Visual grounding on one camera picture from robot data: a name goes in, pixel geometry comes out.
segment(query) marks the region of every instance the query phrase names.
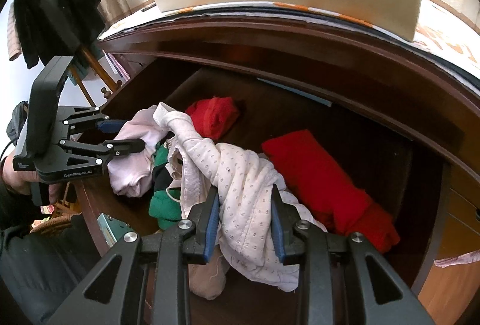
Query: hanging black coat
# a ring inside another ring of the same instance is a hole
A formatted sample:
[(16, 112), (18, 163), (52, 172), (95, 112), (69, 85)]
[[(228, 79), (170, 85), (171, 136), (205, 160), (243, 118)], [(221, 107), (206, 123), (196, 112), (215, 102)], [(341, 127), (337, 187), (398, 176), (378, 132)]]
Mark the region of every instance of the hanging black coat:
[(72, 42), (89, 46), (105, 28), (105, 21), (98, 11), (100, 0), (54, 0), (53, 13), (61, 16), (61, 28), (67, 34), (59, 34), (58, 29), (53, 28), (45, 14), (44, 3), (45, 0), (14, 0), (13, 4), (28, 69), (37, 65), (38, 58), (45, 65), (53, 56), (74, 55), (77, 48)]

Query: person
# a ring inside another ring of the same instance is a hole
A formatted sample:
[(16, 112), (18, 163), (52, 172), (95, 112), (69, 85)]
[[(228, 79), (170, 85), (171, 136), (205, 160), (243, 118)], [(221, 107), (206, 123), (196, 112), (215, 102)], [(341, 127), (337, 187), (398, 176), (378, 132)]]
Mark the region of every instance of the person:
[[(46, 324), (100, 260), (82, 215), (56, 236), (29, 233), (42, 219), (32, 203), (35, 171), (16, 172), (11, 153), (0, 164), (0, 324)], [(49, 186), (50, 202), (61, 184)]]

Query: folded red cloth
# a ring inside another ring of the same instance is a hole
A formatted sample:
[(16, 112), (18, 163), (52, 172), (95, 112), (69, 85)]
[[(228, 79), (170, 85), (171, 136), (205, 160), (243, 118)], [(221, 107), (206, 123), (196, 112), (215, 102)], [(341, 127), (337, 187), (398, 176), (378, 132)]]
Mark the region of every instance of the folded red cloth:
[(268, 140), (262, 150), (288, 188), (329, 231), (359, 231), (381, 252), (398, 243), (392, 217), (353, 185), (308, 130)]
[(193, 103), (185, 112), (190, 115), (195, 130), (204, 137), (218, 140), (240, 115), (231, 97), (214, 97)]

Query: human hand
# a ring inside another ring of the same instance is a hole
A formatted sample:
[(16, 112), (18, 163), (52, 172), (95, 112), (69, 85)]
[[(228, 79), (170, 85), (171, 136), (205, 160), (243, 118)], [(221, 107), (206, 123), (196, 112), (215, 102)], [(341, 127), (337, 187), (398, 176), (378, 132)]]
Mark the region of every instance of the human hand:
[[(1, 173), (3, 182), (19, 194), (30, 195), (30, 182), (41, 180), (36, 171), (14, 171), (13, 158), (14, 152), (11, 152), (5, 158), (5, 164), (3, 165), (3, 171)], [(50, 204), (54, 204), (57, 201), (61, 188), (61, 183), (51, 184), (49, 186)]]

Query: black pants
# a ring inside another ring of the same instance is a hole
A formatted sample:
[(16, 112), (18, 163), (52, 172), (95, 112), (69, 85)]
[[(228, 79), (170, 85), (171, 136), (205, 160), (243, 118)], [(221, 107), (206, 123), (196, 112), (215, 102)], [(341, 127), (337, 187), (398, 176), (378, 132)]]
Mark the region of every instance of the black pants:
[[(71, 227), (55, 237), (38, 233), (22, 236), (18, 229), (2, 234), (5, 245), (0, 256), (0, 279), (34, 325), (46, 324), (100, 260), (83, 216), (72, 217)], [(18, 308), (5, 304), (9, 297), (4, 299), (4, 293), (0, 292), (0, 324), (20, 324), (15, 313)]]

